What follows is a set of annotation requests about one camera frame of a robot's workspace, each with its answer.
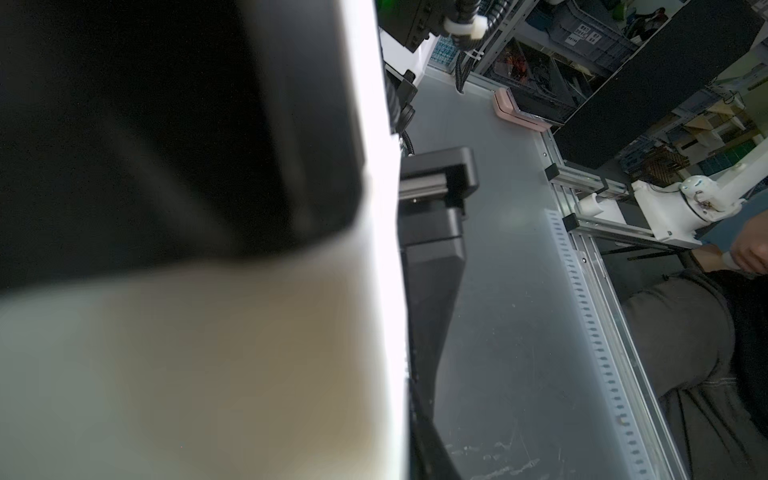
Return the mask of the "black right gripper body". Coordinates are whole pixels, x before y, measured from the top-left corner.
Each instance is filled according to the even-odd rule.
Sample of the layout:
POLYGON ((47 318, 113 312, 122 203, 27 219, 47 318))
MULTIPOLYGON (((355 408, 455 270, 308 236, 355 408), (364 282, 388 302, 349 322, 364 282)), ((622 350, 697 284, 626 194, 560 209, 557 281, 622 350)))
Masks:
POLYGON ((399 244, 415 246, 461 237, 465 200, 478 188, 474 153, 468 147, 405 157, 399 180, 399 244))

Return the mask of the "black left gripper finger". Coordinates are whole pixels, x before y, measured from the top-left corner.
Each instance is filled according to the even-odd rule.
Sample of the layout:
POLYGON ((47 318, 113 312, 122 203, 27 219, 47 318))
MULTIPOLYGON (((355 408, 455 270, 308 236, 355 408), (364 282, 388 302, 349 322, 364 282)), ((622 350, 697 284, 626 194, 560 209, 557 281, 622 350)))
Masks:
POLYGON ((409 381, 409 478, 460 479, 433 421, 421 405, 413 380, 409 381))

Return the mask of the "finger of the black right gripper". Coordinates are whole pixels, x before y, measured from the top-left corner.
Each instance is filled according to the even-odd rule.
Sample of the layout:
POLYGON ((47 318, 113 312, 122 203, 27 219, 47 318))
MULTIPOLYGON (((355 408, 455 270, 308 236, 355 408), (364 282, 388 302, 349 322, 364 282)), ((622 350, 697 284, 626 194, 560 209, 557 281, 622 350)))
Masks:
POLYGON ((461 237, 406 247, 409 368, 427 418, 434 417, 437 371, 466 264, 461 237))

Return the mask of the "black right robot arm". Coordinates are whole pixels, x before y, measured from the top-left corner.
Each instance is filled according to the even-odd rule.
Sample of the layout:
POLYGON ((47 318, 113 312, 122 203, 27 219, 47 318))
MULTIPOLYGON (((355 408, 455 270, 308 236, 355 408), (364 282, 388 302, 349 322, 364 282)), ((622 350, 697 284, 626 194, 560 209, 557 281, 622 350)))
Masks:
MULTIPOLYGON (((512 9, 495 1, 487 12, 478 1, 379 1, 380 30, 417 55, 431 37, 451 39, 460 53, 480 47, 512 9)), ((439 363, 466 264, 465 201, 479 187, 471 149, 417 153, 407 128, 418 92, 415 67, 385 64, 392 132, 401 145, 398 238, 408 308, 409 376, 413 404, 434 416, 439 363)))

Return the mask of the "person in dark clothes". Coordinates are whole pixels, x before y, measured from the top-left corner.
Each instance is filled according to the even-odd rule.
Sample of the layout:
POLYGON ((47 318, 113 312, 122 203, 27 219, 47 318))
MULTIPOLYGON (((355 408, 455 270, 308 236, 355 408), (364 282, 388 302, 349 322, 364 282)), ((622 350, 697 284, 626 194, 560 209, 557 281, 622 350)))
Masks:
POLYGON ((767 476, 767 214, 734 269, 683 271, 623 305, 634 346, 692 479, 767 476))

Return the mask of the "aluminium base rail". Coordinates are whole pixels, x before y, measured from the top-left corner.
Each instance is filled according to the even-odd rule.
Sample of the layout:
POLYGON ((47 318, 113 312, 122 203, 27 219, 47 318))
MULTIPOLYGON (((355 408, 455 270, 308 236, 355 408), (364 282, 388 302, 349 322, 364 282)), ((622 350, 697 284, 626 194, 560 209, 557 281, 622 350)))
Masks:
POLYGON ((409 129, 421 151, 470 147, 480 179, 437 376, 445 447, 464 479, 683 479, 597 244, 563 226, 556 143, 498 118, 493 89, 429 69, 409 129))

